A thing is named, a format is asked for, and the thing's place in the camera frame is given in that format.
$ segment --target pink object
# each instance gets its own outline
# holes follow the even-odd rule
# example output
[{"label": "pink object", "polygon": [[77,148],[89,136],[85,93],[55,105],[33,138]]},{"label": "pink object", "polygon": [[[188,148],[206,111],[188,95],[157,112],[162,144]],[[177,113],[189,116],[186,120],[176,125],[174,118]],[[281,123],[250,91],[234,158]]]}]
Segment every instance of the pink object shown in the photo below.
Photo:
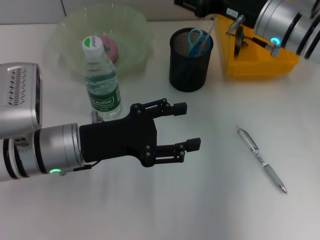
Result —
[{"label": "pink object", "polygon": [[107,36],[99,36],[101,38],[104,52],[111,59],[113,63],[116,63],[119,57],[119,50],[117,44]]}]

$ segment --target white bottle cap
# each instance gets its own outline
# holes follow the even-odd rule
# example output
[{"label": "white bottle cap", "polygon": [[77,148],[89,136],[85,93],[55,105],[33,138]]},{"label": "white bottle cap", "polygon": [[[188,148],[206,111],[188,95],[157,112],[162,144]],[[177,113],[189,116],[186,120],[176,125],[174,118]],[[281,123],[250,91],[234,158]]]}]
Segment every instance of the white bottle cap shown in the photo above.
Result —
[{"label": "white bottle cap", "polygon": [[87,58],[97,58],[105,52],[104,44],[98,36],[87,36],[82,41],[82,49]]}]

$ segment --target white table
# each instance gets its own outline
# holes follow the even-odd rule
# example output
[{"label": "white table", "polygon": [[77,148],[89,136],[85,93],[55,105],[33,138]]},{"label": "white table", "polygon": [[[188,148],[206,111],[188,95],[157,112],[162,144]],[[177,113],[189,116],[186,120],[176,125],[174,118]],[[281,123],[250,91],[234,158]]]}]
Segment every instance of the white table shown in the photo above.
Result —
[{"label": "white table", "polygon": [[[0,183],[0,232],[6,240],[301,240],[319,239],[320,65],[304,60],[287,76],[232,83],[219,48],[206,83],[184,93],[169,83],[169,39],[198,22],[154,22],[146,68],[120,77],[123,110],[166,97],[187,102],[183,116],[155,120],[158,144],[201,137],[185,162],[144,168],[133,157],[92,170]],[[0,26],[0,63],[39,63],[43,127],[89,124],[90,102],[50,54],[56,25]],[[237,135],[247,130],[283,180],[281,194]]]}]

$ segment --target green indicator light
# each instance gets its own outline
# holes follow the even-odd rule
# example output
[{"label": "green indicator light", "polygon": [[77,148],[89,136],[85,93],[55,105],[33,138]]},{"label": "green indicator light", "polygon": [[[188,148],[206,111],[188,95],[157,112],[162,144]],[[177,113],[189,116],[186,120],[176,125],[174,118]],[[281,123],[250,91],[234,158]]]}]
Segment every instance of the green indicator light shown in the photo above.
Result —
[{"label": "green indicator light", "polygon": [[61,170],[60,169],[52,169],[51,171],[50,171],[50,173],[52,174],[52,173],[54,173],[54,172],[61,172]]}]

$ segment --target yellow container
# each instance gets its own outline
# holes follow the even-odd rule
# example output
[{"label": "yellow container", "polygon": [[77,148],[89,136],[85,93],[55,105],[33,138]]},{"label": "yellow container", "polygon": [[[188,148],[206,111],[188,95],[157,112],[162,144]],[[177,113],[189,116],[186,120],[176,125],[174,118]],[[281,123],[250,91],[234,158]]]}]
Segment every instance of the yellow container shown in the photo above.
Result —
[{"label": "yellow container", "polygon": [[[250,39],[245,39],[249,46],[243,46],[240,49],[239,55],[235,57],[236,38],[226,35],[232,23],[233,20],[218,15],[218,38],[223,52],[223,61],[227,75],[234,77],[283,75],[289,73],[298,64],[299,57],[296,54],[282,48],[278,57],[272,57],[270,51],[252,42]],[[254,35],[253,29],[246,26],[243,27],[245,36],[264,40]]]}]

